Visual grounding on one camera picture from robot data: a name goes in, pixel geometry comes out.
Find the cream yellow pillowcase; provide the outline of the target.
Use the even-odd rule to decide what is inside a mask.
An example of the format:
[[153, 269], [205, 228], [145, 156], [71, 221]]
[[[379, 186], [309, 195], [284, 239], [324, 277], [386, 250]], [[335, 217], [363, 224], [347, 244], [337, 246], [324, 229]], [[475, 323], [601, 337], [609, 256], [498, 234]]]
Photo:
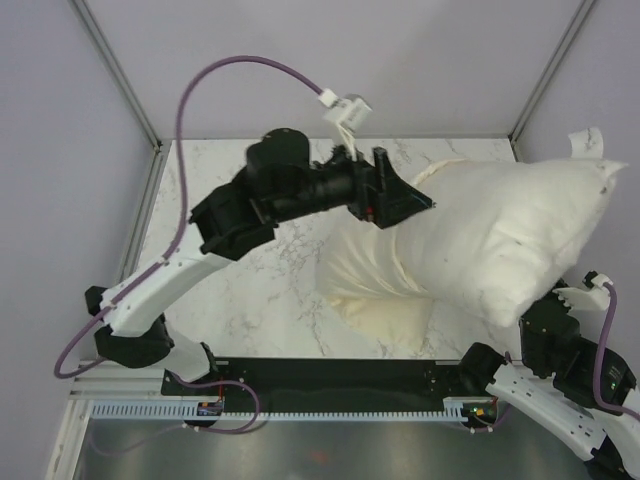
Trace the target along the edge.
[[484, 332], [459, 292], [478, 242], [462, 209], [489, 163], [430, 165], [410, 182], [436, 202], [388, 229], [345, 214], [323, 247], [318, 291], [355, 331], [409, 355], [459, 358]]

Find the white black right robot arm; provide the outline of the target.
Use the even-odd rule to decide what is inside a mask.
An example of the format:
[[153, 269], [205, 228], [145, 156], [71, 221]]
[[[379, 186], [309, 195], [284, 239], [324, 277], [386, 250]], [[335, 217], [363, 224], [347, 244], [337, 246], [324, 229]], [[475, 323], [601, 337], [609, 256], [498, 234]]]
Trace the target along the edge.
[[593, 479], [639, 476], [639, 382], [626, 361], [580, 334], [567, 302], [548, 293], [519, 322], [523, 365], [550, 380], [548, 393], [506, 355], [474, 343], [457, 369], [469, 394], [507, 402], [562, 441]]

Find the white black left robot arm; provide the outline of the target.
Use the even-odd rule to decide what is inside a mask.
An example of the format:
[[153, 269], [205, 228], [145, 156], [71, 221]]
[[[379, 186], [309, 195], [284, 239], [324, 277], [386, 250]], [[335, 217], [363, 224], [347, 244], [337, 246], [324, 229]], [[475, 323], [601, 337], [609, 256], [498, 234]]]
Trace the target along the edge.
[[85, 293], [102, 322], [94, 334], [98, 355], [130, 369], [150, 366], [177, 376], [197, 394], [219, 380], [210, 348], [170, 329], [164, 313], [202, 280], [275, 238], [283, 222], [346, 207], [358, 220], [394, 227], [434, 207], [404, 181], [387, 151], [336, 146], [326, 163], [312, 161], [309, 139], [281, 128], [249, 146], [246, 164], [214, 189], [179, 224], [167, 252], [122, 281]]

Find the white pillow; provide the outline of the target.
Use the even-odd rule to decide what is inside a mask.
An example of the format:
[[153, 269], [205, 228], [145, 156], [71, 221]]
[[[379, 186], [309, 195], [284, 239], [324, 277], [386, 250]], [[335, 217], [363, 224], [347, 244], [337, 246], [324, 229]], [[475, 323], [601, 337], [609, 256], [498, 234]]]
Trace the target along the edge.
[[511, 327], [577, 263], [624, 167], [439, 162], [416, 179], [436, 205], [399, 226], [397, 258], [430, 296]]

